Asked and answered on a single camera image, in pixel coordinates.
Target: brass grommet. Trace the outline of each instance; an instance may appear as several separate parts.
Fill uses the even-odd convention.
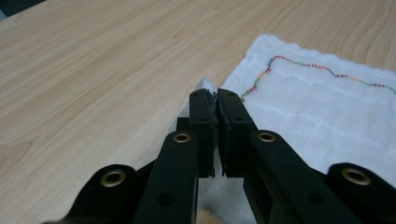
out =
[[[360,170],[351,167],[346,167],[341,170],[341,174],[345,179],[347,179],[348,181],[354,184],[362,185],[362,186],[367,186],[371,184],[370,177]]]
[[[125,180],[125,173],[121,169],[107,172],[101,179],[101,184],[106,188],[116,187]]]
[[[191,136],[187,133],[178,133],[174,136],[174,141],[178,143],[186,143],[191,140]]]
[[[259,133],[257,137],[263,142],[274,142],[276,140],[276,137],[270,133]]]

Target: white cloth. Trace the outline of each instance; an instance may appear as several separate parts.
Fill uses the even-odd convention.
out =
[[[309,166],[327,174],[351,162],[396,186],[395,73],[261,35],[221,87],[243,96],[258,128],[279,133]],[[217,169],[200,180],[200,206],[224,223],[256,223],[242,181],[222,177],[219,161]]]

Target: light wood surface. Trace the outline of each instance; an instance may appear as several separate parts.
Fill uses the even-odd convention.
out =
[[[0,223],[59,219],[100,168],[155,159],[194,85],[260,34],[396,71],[395,5],[53,0],[0,21]]]

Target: colorful stitching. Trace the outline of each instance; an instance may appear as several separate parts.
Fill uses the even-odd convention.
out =
[[[349,78],[352,81],[359,82],[359,83],[364,84],[364,85],[369,86],[369,87],[387,88],[387,89],[393,91],[393,93],[396,95],[396,90],[393,89],[390,86],[387,86],[387,85],[384,85],[384,84],[378,84],[378,83],[369,83],[369,82],[366,82],[366,81],[361,80],[359,78],[352,77],[350,75],[336,75],[334,73],[334,71],[332,69],[330,69],[329,67],[326,67],[326,66],[323,66],[323,65],[319,65],[319,64],[314,64],[314,63],[299,63],[299,62],[292,61],[292,60],[290,60],[290,59],[288,59],[286,57],[283,57],[283,56],[280,56],[280,55],[276,55],[272,59],[270,59],[270,61],[268,62],[267,69],[264,72],[262,72],[257,77],[257,79],[254,81],[253,87],[250,88],[248,91],[246,91],[244,94],[242,94],[242,96],[241,96],[242,102],[245,102],[246,97],[249,96],[251,93],[253,93],[255,90],[257,90],[257,88],[259,87],[260,80],[262,80],[262,78],[265,75],[271,73],[271,65],[276,59],[282,59],[282,60],[285,60],[285,61],[287,61],[289,63],[294,63],[294,64],[297,64],[297,65],[300,65],[300,66],[304,66],[304,67],[313,67],[313,68],[317,68],[317,69],[327,70],[330,74],[332,74],[333,77]]]

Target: black plastic part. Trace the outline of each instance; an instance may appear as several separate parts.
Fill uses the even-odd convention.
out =
[[[154,168],[155,161],[152,161],[148,163],[147,165],[143,166],[140,168],[138,171],[136,171],[136,176],[137,176],[137,183],[134,186],[134,190],[136,191],[136,195],[138,195],[138,201],[133,202],[136,207],[140,202],[140,198],[143,194],[143,191],[146,189],[146,185],[149,181],[149,176],[151,175],[152,169]],[[131,214],[134,214],[134,211],[131,213],[131,211],[128,212],[127,216],[130,216]]]
[[[166,136],[132,223],[195,223],[198,142],[187,131]]]
[[[253,212],[268,217],[266,223],[361,223],[280,135],[256,131],[250,143],[250,158],[260,179],[247,175],[247,180],[261,181],[262,195],[270,195],[272,204],[257,208],[261,205],[256,201],[263,196],[253,191],[247,197]]]
[[[262,183],[253,164],[247,166],[247,176],[244,178],[244,191],[257,223],[269,223],[273,198]]]
[[[248,138],[257,130],[239,96],[218,91],[219,155],[227,177],[244,177],[248,158]]]
[[[46,224],[129,223],[141,195],[138,179],[129,166],[115,164],[102,168],[78,194],[66,217]]]
[[[177,118],[176,131],[189,130],[190,119],[189,118]]]
[[[192,92],[189,130],[199,136],[199,176],[201,178],[215,176],[213,160],[218,146],[218,123],[213,95],[205,89]]]
[[[339,163],[330,167],[327,182],[364,223],[396,223],[396,190],[373,172]]]

